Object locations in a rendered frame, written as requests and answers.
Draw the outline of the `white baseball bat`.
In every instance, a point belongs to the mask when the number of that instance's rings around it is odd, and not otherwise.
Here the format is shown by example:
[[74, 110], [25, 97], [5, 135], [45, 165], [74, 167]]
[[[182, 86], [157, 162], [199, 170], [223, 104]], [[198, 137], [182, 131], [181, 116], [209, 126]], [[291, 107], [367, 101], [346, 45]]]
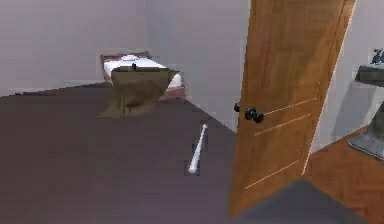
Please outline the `white baseball bat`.
[[193, 157], [191, 159], [191, 162], [190, 162], [190, 165], [188, 168], [188, 171], [192, 174], [196, 173], [197, 169], [198, 169], [198, 163], [199, 163], [200, 153], [201, 153], [201, 149], [202, 149], [202, 143], [203, 143], [205, 131], [207, 128], [208, 128], [208, 126], [206, 124], [202, 125], [202, 130], [200, 133], [199, 141], [196, 145]]

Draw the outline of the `olive green blanket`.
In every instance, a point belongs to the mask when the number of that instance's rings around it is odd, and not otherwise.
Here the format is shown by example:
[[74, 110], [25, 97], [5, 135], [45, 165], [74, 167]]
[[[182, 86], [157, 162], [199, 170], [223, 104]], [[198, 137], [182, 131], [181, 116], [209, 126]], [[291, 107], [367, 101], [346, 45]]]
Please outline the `olive green blanket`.
[[169, 68], [120, 66], [112, 70], [112, 98], [102, 118], [135, 117], [150, 112], [164, 95], [170, 81]]

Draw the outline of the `black round door knob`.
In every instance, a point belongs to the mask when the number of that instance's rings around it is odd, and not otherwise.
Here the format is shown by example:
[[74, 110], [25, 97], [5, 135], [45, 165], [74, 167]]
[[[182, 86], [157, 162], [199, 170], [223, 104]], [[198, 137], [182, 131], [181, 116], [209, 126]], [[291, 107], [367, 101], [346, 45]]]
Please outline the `black round door knob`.
[[[240, 112], [240, 103], [236, 102], [233, 109], [235, 112]], [[246, 120], [253, 120], [256, 123], [261, 123], [264, 120], [264, 114], [258, 112], [255, 108], [247, 108], [244, 113], [244, 118]]]

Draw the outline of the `brown bed white mattress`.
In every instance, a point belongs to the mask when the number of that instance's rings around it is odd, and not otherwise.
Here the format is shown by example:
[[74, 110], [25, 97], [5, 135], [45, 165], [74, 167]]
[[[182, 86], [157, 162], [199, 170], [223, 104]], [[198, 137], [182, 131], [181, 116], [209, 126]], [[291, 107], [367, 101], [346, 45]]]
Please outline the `brown bed white mattress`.
[[[139, 59], [135, 61], [120, 60], [120, 58], [124, 55], [135, 55], [138, 56]], [[112, 83], [112, 70], [120, 66], [129, 66], [133, 63], [136, 63], [139, 67], [150, 68], [152, 70], [154, 70], [155, 68], [164, 68], [164, 65], [161, 65], [151, 59], [151, 56], [148, 51], [136, 53], [101, 54], [100, 63], [101, 68], [103, 69], [104, 79], [109, 83]], [[181, 72], [177, 70], [171, 70], [171, 81], [164, 95], [161, 97], [161, 100], [171, 98], [178, 98], [181, 101], [184, 101], [186, 98], [184, 80], [181, 76]]]

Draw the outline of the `brown wooden room door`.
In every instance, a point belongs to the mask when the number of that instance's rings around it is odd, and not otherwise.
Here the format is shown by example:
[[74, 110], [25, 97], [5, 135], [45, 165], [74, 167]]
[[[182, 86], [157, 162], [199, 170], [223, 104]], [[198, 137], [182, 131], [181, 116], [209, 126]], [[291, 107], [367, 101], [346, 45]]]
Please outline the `brown wooden room door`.
[[229, 216], [302, 176], [355, 2], [251, 0]]

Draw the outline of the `dark grey faucet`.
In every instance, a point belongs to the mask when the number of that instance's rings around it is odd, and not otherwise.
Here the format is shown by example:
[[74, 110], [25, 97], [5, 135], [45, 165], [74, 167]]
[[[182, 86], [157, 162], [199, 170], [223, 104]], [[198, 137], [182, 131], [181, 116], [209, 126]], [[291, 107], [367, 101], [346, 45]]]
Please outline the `dark grey faucet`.
[[384, 63], [384, 49], [375, 49], [374, 53], [375, 55], [373, 56], [371, 63], [376, 65]]

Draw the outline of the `grey pedestal sink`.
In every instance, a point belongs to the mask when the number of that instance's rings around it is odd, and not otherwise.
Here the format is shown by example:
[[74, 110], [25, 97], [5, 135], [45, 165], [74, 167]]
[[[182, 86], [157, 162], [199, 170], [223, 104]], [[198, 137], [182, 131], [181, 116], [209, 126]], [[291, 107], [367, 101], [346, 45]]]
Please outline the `grey pedestal sink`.
[[[355, 80], [384, 89], [384, 64], [361, 65]], [[348, 140], [350, 147], [379, 161], [384, 161], [384, 99], [371, 113], [366, 129]]]

